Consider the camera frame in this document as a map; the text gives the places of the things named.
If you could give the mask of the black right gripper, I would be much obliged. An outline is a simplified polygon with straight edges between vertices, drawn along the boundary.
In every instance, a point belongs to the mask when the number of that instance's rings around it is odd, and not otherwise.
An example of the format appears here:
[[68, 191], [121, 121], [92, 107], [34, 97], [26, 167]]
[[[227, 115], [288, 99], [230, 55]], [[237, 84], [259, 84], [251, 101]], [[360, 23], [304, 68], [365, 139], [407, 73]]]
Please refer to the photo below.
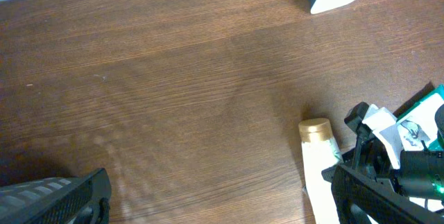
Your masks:
[[402, 188], [400, 184], [402, 148], [398, 150], [395, 161], [399, 163], [396, 169], [389, 157], [389, 150], [379, 139], [371, 139], [366, 144], [361, 145], [361, 156], [357, 168], [352, 175], [344, 175], [343, 181], [351, 187], [357, 187], [359, 181], [353, 175], [362, 175], [370, 181], [385, 188]]

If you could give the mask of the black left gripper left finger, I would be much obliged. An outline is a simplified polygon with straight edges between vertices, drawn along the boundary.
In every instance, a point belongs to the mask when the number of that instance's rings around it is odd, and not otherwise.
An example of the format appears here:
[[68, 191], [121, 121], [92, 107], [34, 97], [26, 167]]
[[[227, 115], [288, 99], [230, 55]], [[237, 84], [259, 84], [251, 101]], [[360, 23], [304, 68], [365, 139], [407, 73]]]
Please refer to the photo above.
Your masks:
[[112, 189], [104, 168], [1, 188], [1, 224], [108, 224]]

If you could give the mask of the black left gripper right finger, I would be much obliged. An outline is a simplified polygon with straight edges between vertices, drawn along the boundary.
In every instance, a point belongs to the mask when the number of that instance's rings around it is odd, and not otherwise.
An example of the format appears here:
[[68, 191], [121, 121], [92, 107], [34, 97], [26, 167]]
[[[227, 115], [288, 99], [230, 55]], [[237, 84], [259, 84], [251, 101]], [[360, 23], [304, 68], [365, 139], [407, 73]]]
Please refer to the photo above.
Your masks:
[[339, 222], [443, 224], [443, 216], [431, 212], [342, 164], [335, 168], [332, 195]]

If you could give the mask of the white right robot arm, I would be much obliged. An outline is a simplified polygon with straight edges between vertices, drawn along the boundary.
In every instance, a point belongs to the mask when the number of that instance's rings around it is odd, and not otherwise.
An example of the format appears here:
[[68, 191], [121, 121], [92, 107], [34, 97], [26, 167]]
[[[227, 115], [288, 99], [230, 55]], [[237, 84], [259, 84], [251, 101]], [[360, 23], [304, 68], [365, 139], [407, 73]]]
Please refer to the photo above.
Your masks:
[[436, 110], [428, 123], [410, 114], [398, 121], [385, 108], [361, 102], [344, 119], [356, 134], [356, 145], [343, 155], [346, 167], [400, 194], [413, 198], [443, 199], [443, 151], [432, 147], [443, 131]]

